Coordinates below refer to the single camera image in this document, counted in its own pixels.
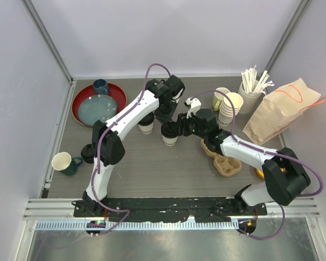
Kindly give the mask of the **black cup lid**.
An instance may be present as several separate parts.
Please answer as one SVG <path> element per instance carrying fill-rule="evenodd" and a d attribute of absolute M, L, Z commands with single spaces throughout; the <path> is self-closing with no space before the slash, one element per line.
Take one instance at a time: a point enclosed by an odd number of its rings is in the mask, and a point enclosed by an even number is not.
<path fill-rule="evenodd" d="M 178 137 L 178 133 L 175 130 L 171 130 L 168 127 L 161 126 L 161 135 L 168 139 L 174 139 Z"/>
<path fill-rule="evenodd" d="M 140 126 L 149 126 L 154 122 L 154 113 L 151 112 L 147 114 L 141 121 L 138 122 L 138 125 Z"/>

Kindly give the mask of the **white paper cup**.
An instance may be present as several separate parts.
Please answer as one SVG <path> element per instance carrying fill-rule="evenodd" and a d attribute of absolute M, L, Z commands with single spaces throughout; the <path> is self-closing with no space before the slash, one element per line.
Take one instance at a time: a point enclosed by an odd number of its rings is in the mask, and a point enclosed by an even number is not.
<path fill-rule="evenodd" d="M 150 134 L 153 131 L 154 122 L 150 123 L 138 123 L 139 129 L 143 134 Z"/>
<path fill-rule="evenodd" d="M 168 137 L 163 136 L 162 139 L 163 139 L 164 144 L 166 146 L 174 146 L 176 144 L 177 140 L 178 140 L 178 137 L 176 136 L 176 137 L 173 137 L 173 138 L 168 138 Z"/>

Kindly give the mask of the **cardboard cup carrier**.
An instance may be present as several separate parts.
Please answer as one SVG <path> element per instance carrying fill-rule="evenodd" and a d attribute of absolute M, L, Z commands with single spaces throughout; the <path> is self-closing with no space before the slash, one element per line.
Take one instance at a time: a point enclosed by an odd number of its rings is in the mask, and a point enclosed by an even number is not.
<path fill-rule="evenodd" d="M 220 175 L 222 175 L 223 177 L 231 177 L 240 172 L 242 168 L 242 163 L 240 160 L 232 157 L 222 156 L 217 154 L 216 152 L 211 152 L 207 148 L 203 139 L 200 141 L 200 144 L 204 152 L 209 157 L 213 158 L 214 167 Z"/>

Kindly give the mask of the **brown paper bag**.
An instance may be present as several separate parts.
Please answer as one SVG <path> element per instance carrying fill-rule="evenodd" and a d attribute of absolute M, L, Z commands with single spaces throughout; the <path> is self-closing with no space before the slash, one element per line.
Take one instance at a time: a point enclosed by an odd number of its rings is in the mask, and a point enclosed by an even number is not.
<path fill-rule="evenodd" d="M 252 143 L 263 145 L 288 129 L 308 108 L 326 102 L 326 96 L 308 88 L 299 78 L 267 94 L 246 123 L 243 132 Z"/>

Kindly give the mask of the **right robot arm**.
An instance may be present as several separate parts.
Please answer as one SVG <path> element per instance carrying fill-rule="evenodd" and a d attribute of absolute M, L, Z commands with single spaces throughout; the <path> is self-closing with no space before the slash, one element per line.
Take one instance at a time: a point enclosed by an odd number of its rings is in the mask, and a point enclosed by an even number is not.
<path fill-rule="evenodd" d="M 239 214 L 246 215 L 256 205 L 267 202 L 288 206 L 311 184 L 291 149 L 267 149 L 233 136 L 219 128 L 209 109 L 200 109 L 191 116 L 179 114 L 176 122 L 169 120 L 163 127 L 178 136 L 196 135 L 211 152 L 240 160 L 263 172 L 264 182 L 248 185 L 234 196 L 234 207 Z"/>

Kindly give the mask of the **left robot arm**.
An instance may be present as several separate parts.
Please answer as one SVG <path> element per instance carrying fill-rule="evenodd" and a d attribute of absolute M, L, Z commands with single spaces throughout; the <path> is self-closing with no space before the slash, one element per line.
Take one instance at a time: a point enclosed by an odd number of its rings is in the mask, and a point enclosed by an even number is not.
<path fill-rule="evenodd" d="M 122 141 L 129 131 L 145 116 L 153 113 L 154 118 L 172 132 L 172 116 L 184 90 L 184 83 L 174 75 L 168 80 L 150 80 L 137 98 L 119 114 L 105 123 L 96 122 L 92 131 L 93 173 L 90 184 L 83 193 L 86 212 L 94 217 L 104 213 L 105 204 L 101 200 L 107 196 L 108 182 L 114 166 L 124 157 Z"/>

